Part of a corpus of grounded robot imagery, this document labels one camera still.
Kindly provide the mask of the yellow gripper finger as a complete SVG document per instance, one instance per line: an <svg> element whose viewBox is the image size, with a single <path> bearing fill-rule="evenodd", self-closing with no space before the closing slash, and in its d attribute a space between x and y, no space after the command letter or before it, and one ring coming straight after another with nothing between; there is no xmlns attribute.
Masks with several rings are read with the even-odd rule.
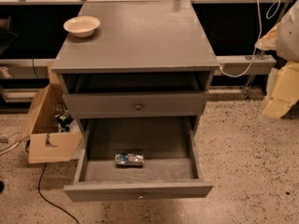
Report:
<svg viewBox="0 0 299 224"><path fill-rule="evenodd" d="M267 80L262 116L280 119L299 101L299 63L288 61L272 68Z"/></svg>
<svg viewBox="0 0 299 224"><path fill-rule="evenodd" d="M280 23L271 28L266 35L259 38L255 43L255 47L260 50L276 50L277 49L277 36L278 27Z"/></svg>

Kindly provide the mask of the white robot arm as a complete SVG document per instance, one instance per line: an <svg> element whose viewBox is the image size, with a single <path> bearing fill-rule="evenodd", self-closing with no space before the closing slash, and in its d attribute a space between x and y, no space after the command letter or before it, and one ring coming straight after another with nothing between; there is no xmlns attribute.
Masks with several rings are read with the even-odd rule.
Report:
<svg viewBox="0 0 299 224"><path fill-rule="evenodd" d="M255 47L274 50L279 58L287 61L279 70L271 69L263 101L262 118L267 121L281 119L299 101L299 1L255 43Z"/></svg>

